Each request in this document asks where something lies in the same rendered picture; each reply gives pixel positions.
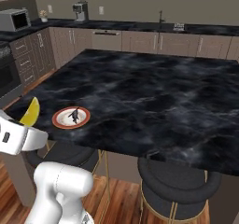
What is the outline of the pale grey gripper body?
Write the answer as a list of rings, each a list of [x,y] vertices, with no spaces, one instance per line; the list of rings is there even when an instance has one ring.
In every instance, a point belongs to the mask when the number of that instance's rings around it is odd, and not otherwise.
[[[23,126],[22,151],[33,151],[42,148],[48,141],[49,135],[34,127]]]

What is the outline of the yellow lemon wedge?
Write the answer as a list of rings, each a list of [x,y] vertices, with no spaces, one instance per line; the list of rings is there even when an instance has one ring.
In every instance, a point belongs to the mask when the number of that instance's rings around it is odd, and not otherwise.
[[[29,104],[28,109],[20,120],[21,124],[26,126],[34,126],[40,113],[40,104],[36,97],[33,98],[32,102]]]

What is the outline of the red-rimmed white plate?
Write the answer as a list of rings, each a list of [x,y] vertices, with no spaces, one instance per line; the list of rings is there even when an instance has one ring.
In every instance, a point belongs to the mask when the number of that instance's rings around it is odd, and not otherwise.
[[[78,108],[78,120],[77,124],[71,117],[68,116]],[[52,117],[52,123],[55,127],[65,130],[76,129],[85,125],[91,117],[91,113],[88,109],[80,106],[68,106],[57,111]]]

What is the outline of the dark grey fish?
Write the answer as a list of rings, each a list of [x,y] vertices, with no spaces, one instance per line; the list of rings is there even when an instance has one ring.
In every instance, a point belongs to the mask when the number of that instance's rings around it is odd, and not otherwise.
[[[77,124],[77,120],[78,120],[78,108],[77,109],[75,109],[69,116],[68,116],[68,118],[69,117],[71,117],[72,119],[73,119],[73,121],[75,122],[75,124]]]

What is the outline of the black stool with gold legs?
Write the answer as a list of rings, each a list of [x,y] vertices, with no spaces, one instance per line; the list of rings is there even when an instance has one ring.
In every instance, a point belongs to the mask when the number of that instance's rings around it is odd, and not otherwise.
[[[137,160],[141,205],[167,224],[189,224],[218,191],[221,174],[146,158]]]
[[[26,153],[35,167],[36,198],[25,224],[94,224],[81,198],[93,186],[93,173],[104,151],[91,147],[56,144],[44,158]]]

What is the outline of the black oven with hob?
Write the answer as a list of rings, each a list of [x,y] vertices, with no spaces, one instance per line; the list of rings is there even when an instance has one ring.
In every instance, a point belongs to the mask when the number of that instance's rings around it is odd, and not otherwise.
[[[10,45],[0,41],[0,108],[21,97],[23,86]]]

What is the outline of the brown drawer cupboard run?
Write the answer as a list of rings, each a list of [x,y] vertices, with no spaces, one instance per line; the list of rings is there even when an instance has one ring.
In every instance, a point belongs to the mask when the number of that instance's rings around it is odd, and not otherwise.
[[[56,68],[49,28],[12,41],[10,46],[24,88]]]

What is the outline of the beige two-door cupboard run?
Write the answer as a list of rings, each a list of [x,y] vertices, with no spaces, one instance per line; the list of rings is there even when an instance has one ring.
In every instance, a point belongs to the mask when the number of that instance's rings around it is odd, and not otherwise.
[[[58,69],[92,47],[90,29],[50,27],[49,34]]]

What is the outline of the beige dishwasher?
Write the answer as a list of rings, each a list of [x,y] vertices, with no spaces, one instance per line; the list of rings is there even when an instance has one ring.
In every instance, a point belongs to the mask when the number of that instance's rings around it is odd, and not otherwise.
[[[91,39],[93,49],[121,51],[121,31],[93,30]]]

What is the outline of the grey microwave oven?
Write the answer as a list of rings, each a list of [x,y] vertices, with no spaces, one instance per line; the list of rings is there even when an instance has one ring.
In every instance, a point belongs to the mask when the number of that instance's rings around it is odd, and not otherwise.
[[[18,32],[30,26],[31,21],[26,8],[0,11],[0,31]]]

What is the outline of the small white potted plant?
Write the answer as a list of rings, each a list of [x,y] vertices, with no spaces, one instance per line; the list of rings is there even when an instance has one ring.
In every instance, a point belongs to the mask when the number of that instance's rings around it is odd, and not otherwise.
[[[41,10],[39,12],[39,17],[43,22],[47,22],[48,21],[48,13],[46,10]]]

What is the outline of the silver coffee machine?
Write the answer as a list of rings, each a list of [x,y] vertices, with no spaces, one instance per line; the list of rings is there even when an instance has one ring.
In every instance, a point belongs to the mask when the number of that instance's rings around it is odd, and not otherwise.
[[[89,19],[88,2],[79,1],[73,5],[73,11],[76,13],[76,21],[85,22]]]

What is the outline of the black sink tap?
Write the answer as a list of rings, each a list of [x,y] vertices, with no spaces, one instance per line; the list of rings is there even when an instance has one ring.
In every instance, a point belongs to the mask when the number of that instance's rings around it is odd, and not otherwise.
[[[162,10],[159,12],[159,14],[160,14],[160,17],[159,17],[159,29],[158,29],[158,32],[161,31],[162,24],[165,22],[165,20],[162,18]]]

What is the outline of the long beige cupboard run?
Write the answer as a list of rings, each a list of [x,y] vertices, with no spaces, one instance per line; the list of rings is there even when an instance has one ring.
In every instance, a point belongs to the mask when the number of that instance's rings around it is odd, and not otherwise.
[[[123,31],[121,49],[239,62],[239,36]]]

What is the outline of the steel sink basin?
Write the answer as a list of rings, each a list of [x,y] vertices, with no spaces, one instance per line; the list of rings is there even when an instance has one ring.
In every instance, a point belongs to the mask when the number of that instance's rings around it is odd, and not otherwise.
[[[185,24],[184,23],[175,23],[174,24],[174,31],[178,31],[178,32],[183,32],[185,30]]]

